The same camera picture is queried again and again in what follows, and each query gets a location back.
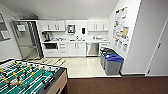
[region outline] trash can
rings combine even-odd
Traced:
[[[119,55],[107,55],[105,58],[106,75],[118,75],[124,58]]]
[[[107,55],[118,55],[118,54],[112,49],[101,51],[100,63],[103,69],[105,69],[105,56]]]

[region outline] countertop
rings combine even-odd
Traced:
[[[42,43],[108,43],[110,41],[106,40],[75,40],[75,41],[70,41],[70,40],[62,40],[62,41],[55,41],[55,40],[51,40],[49,42],[42,42]]]

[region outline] bulletin board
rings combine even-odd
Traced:
[[[127,50],[127,44],[124,40],[129,41],[127,36],[129,27],[125,27],[125,20],[127,15],[128,7],[119,9],[115,13],[114,29],[113,29],[113,38],[115,39],[115,46],[118,46],[119,49],[123,49],[124,52]]]
[[[6,28],[5,21],[0,13],[0,41],[5,41],[10,39],[9,32]]]

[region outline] blue recycling bin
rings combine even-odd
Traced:
[[[119,55],[107,55],[105,58],[106,75],[118,75],[124,58]]]

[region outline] ceiling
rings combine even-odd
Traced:
[[[21,16],[35,14],[39,19],[108,19],[119,0],[0,0]]]

